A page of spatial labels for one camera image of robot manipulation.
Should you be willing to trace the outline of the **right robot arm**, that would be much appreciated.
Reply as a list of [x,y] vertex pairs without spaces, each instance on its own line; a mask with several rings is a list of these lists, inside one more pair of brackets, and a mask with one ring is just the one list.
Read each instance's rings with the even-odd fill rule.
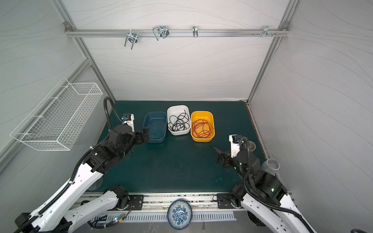
[[230,135],[229,141],[230,151],[214,149],[217,164],[234,168],[242,183],[236,184],[229,193],[216,195],[218,208],[244,209],[252,223],[274,233],[315,232],[281,181],[262,169],[251,142],[241,135]]

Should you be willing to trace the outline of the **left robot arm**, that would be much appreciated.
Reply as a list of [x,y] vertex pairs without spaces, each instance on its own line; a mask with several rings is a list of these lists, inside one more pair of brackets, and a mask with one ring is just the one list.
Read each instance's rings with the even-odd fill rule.
[[110,97],[105,97],[108,135],[78,160],[70,179],[46,202],[16,218],[17,233],[72,233],[100,213],[113,208],[123,209],[129,204],[128,192],[117,185],[95,200],[72,208],[90,186],[125,158],[133,146],[149,142],[149,129],[136,132],[132,114],[124,114],[119,119],[121,124],[114,127],[108,104],[115,106]]

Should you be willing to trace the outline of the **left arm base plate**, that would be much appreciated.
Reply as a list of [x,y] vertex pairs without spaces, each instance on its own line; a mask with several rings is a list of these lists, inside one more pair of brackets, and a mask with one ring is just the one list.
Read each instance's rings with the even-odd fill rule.
[[131,210],[142,210],[144,201],[144,195],[128,195],[126,196],[120,204],[118,210],[129,211]]

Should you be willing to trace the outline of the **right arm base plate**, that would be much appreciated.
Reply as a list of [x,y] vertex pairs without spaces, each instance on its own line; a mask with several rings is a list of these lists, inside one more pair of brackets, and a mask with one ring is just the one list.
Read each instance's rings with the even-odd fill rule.
[[213,198],[218,203],[219,209],[241,209],[241,201],[233,194],[229,193],[218,193]]

